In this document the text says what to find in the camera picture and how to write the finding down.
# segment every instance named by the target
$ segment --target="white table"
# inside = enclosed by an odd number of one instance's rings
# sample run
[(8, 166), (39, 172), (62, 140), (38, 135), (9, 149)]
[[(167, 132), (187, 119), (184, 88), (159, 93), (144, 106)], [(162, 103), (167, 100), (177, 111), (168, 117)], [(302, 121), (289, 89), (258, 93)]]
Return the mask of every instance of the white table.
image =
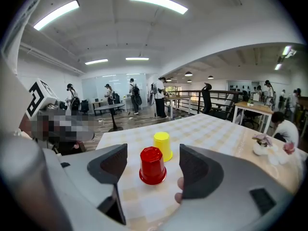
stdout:
[(252, 112), (262, 114), (262, 116), (259, 119), (259, 124), (260, 124), (260, 121), (262, 120), (261, 126), (259, 126), (259, 132), (261, 132), (261, 130), (263, 128), (263, 125), (264, 125), (264, 122), (265, 122), (265, 116), (268, 116), (266, 126), (265, 126), (264, 131), (263, 131), (263, 133), (267, 133), (267, 131), (270, 127), (269, 124), (270, 124), (270, 120), (271, 120), (271, 115), (274, 113), (270, 109), (270, 107), (265, 106), (265, 105), (256, 104), (256, 103), (254, 103), (254, 106), (247, 106), (247, 102), (236, 103), (235, 104), (235, 111), (234, 111), (234, 115), (233, 115), (233, 121), (232, 121), (233, 123), (235, 123), (238, 108), (242, 109), (242, 117), (241, 117), (240, 124), (242, 124), (245, 110), (249, 110), (249, 111), (252, 111)]
[(127, 101), (129, 101), (130, 103), (131, 103), (131, 99), (130, 98), (125, 98), (125, 99), (123, 99), (123, 101), (124, 101), (124, 104), (125, 104), (125, 112), (127, 112)]
[[(139, 177), (140, 152), (153, 146), (153, 136), (159, 131), (170, 135), (173, 157), (164, 163), (167, 169), (166, 179), (159, 185), (151, 186), (143, 183)], [(135, 231), (146, 231), (155, 230), (180, 206), (175, 202), (174, 194), (180, 192), (177, 180), (183, 176), (179, 166), (181, 143), (248, 160), (295, 194), (303, 177), (304, 167), (297, 157), (297, 153), (301, 151), (296, 149), (285, 165), (271, 165), (265, 156), (257, 156), (252, 152), (256, 143), (252, 137), (256, 134), (259, 132), (199, 114), (141, 128), (104, 133), (96, 150), (115, 144), (128, 144), (127, 165), (117, 184), (118, 193), (127, 227)], [(282, 141), (274, 138), (272, 141), (282, 150)]]
[(172, 102), (173, 100), (175, 100), (175, 109), (177, 110), (177, 100), (189, 99), (188, 100), (188, 114), (191, 113), (191, 99), (192, 99), (191, 96), (165, 97), (164, 99), (170, 101), (170, 116), (171, 116), (171, 119), (173, 118), (173, 102)]

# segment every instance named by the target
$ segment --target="black gripper pad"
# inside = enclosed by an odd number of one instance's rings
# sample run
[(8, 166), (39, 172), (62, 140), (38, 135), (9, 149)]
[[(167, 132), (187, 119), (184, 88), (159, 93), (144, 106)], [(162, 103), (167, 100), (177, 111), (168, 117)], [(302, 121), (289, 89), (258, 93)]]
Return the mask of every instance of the black gripper pad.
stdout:
[(180, 144), (180, 168), (184, 175), (183, 199), (206, 198), (223, 180), (221, 165)]
[(88, 163), (88, 172), (98, 182), (116, 184), (127, 164), (127, 144), (101, 155)]

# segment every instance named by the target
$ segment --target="person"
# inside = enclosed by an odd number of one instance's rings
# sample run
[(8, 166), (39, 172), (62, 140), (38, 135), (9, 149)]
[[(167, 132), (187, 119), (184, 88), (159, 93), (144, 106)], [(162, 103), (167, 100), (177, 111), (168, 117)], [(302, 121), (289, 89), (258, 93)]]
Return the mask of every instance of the person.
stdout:
[(75, 91), (73, 85), (68, 84), (66, 90), (71, 92), (71, 95), (68, 95), (67, 99), (65, 100), (67, 105), (71, 110), (79, 110), (80, 100), (78, 98), (78, 93)]
[(274, 138), (287, 143), (292, 142), (294, 147), (298, 146), (298, 130), (292, 122), (284, 119), (282, 112), (274, 112), (271, 121), (275, 127)]
[(291, 122), (294, 122), (295, 110), (298, 103), (298, 90), (294, 90), (290, 98)]
[[(105, 87), (107, 88), (107, 93), (105, 94), (105, 98), (107, 98), (108, 104), (112, 105), (112, 104), (114, 104), (113, 103), (114, 91), (112, 90), (112, 88), (109, 84), (106, 84)], [(111, 109), (110, 112), (113, 113), (113, 115), (116, 114), (114, 109)]]
[(154, 95), (155, 103), (156, 103), (156, 111), (157, 111), (157, 116), (161, 118), (168, 117), (165, 114), (164, 96), (166, 94), (166, 90), (164, 87), (164, 83), (166, 83), (165, 77), (159, 78), (158, 81), (155, 83), (155, 86), (157, 88), (157, 93)]
[(284, 95), (285, 95), (285, 90), (282, 90), (282, 92), (280, 93), (280, 96), (279, 96), (279, 103), (278, 103), (279, 111), (281, 111), (282, 108), (283, 108)]
[(265, 105), (272, 106), (273, 105), (273, 97), (274, 97), (273, 87), (271, 86), (269, 80), (266, 80), (264, 85), (266, 85), (268, 87), (268, 93), (267, 93), (267, 96), (266, 96)]
[(135, 86), (137, 86), (137, 84), (135, 84), (134, 79), (131, 78), (130, 81), (129, 81), (129, 93), (131, 93), (131, 97), (130, 97), (131, 98), (131, 103), (134, 106), (134, 111), (135, 111), (134, 115), (138, 115), (139, 114), (139, 112), (138, 112), (138, 105), (136, 103), (136, 97), (135, 97), (135, 95), (133, 93), (133, 88)]

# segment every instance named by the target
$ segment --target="window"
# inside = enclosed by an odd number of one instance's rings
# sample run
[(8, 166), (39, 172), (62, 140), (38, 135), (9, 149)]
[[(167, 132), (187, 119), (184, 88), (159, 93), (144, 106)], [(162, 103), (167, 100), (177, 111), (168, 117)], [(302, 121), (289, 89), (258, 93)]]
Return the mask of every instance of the window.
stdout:
[(166, 92), (175, 92), (181, 90), (181, 87), (167, 86), (165, 87)]

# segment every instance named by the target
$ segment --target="desk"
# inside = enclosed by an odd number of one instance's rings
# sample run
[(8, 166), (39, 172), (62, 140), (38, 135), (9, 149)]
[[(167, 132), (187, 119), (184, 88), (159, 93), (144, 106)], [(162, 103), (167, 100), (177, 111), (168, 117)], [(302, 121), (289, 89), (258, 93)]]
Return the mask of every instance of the desk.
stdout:
[(175, 100), (175, 109), (177, 109), (177, 100), (189, 99), (188, 100), (188, 114), (191, 113), (191, 99), (192, 99), (191, 96), (179, 96), (179, 97), (176, 97), (176, 96), (173, 97), (172, 96), (172, 97), (164, 97), (164, 99), (170, 101), (170, 116), (171, 116), (171, 119), (173, 118), (173, 103), (172, 103), (173, 100)]
[(241, 122), (240, 124), (242, 124), (242, 121), (243, 121), (243, 117), (244, 117), (244, 111), (245, 110), (249, 110), (249, 111), (252, 111), (252, 112), (257, 112), (257, 113), (260, 113), (262, 114), (263, 116), (263, 119), (262, 117), (260, 117), (260, 120), (259, 120), (259, 123), (260, 121), (262, 120), (262, 124), (259, 128), (259, 132), (261, 132), (262, 128), (263, 128), (263, 125), (264, 125), (264, 121), (265, 121), (265, 116), (267, 115), (268, 116), (268, 120), (266, 122), (266, 126), (264, 128), (264, 131), (263, 133), (267, 133), (268, 129), (269, 129), (269, 124), (270, 124), (270, 120), (271, 120), (271, 115), (274, 113), (268, 106), (265, 106), (265, 105), (261, 105), (261, 104), (254, 104), (254, 106), (247, 106), (247, 102), (239, 102), (239, 103), (236, 103), (235, 104), (235, 111), (234, 111), (234, 115), (233, 115), (233, 123), (235, 123), (235, 119), (236, 119), (236, 116), (237, 116), (237, 109), (240, 108), (242, 109), (242, 117), (241, 117)]
[(101, 106), (101, 103), (103, 103), (104, 101), (98, 101), (98, 102), (93, 102), (93, 111), (94, 111), (94, 115), (96, 116), (96, 113), (95, 113), (95, 104), (98, 103), (98, 106), (100, 107)]
[(131, 99), (130, 99), (130, 98), (125, 98), (125, 99), (123, 99), (123, 101), (124, 101), (124, 103), (125, 103), (125, 112), (127, 112), (127, 104), (126, 104), (126, 102), (127, 102), (127, 101), (131, 102)]
[[(169, 133), (173, 157), (165, 163), (166, 179), (159, 185), (150, 186), (139, 178), (140, 152), (153, 145), (153, 136), (159, 131)], [(290, 155), (288, 163), (273, 166), (266, 156), (253, 153), (253, 144), (256, 141), (252, 137), (255, 134), (259, 132), (213, 116), (199, 114), (142, 128), (105, 133), (96, 149), (128, 144), (127, 166), (117, 184), (118, 193), (128, 228), (144, 231), (156, 227), (180, 206), (174, 200), (174, 194), (180, 192), (177, 180), (183, 176), (179, 166), (180, 143), (249, 160), (295, 194), (303, 177), (303, 164), (298, 159), (298, 153), (304, 152), (296, 149), (295, 153)], [(283, 142), (276, 139), (272, 141), (282, 149)]]
[(124, 106), (125, 104), (123, 103), (117, 103), (117, 104), (111, 104), (111, 105), (104, 105), (102, 107), (98, 107), (94, 110), (95, 111), (102, 111), (102, 110), (110, 110), (110, 114), (111, 114), (111, 117), (112, 117), (112, 123), (114, 125), (114, 127), (112, 129), (109, 130), (109, 132), (114, 132), (114, 131), (120, 131), (120, 130), (123, 130), (122, 127), (117, 127), (116, 126), (116, 123), (115, 123), (115, 119), (114, 119), (114, 115), (113, 115), (113, 112), (112, 110), (114, 110), (115, 108), (119, 108), (119, 107), (122, 107)]

